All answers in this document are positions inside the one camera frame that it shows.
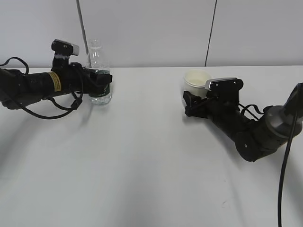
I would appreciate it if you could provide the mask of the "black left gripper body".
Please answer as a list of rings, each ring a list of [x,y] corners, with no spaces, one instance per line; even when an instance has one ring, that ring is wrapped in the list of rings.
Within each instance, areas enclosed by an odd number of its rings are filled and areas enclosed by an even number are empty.
[[[83,92],[88,94],[93,91],[93,84],[84,67],[77,62],[69,63],[69,60],[53,59],[51,69],[53,87],[55,93],[68,94],[70,92]]]

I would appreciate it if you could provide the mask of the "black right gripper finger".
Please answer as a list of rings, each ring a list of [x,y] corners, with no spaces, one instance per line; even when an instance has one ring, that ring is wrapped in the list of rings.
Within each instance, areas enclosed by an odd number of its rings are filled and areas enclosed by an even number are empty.
[[[189,91],[183,92],[183,99],[185,101],[185,111],[193,111],[200,108],[201,97],[191,94]]]

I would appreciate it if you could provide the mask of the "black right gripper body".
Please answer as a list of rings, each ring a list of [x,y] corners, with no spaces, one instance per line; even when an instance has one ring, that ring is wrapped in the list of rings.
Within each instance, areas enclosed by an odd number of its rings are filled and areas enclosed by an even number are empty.
[[[200,108],[193,111],[185,111],[185,114],[188,117],[206,118],[213,122],[240,123],[241,117],[238,106],[206,97],[201,98]]]

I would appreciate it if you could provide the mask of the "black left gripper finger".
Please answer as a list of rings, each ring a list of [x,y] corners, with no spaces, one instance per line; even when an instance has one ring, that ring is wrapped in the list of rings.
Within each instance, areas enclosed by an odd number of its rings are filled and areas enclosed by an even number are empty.
[[[100,70],[98,74],[91,74],[91,80],[97,87],[112,83],[113,76],[107,70]]]
[[[91,68],[84,68],[87,74],[98,74],[99,70],[98,69],[91,69]]]

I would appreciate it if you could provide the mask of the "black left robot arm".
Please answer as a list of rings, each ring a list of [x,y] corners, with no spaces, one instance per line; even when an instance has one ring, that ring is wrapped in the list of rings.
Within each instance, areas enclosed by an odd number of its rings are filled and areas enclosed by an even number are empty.
[[[82,67],[80,63],[69,63],[67,58],[54,58],[48,72],[30,74],[16,69],[0,70],[0,101],[10,110],[21,109],[41,100],[53,101],[54,97],[72,94],[70,107],[57,105],[71,111],[82,103],[82,96],[103,95],[112,82],[112,75]]]

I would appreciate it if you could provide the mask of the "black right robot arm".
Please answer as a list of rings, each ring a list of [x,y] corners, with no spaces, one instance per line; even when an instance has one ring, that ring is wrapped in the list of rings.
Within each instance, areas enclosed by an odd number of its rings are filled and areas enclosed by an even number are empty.
[[[303,85],[299,83],[284,105],[267,106],[258,120],[239,109],[239,91],[243,81],[237,78],[210,79],[201,98],[184,91],[185,114],[209,119],[235,144],[240,156],[249,162],[271,155],[303,129]]]

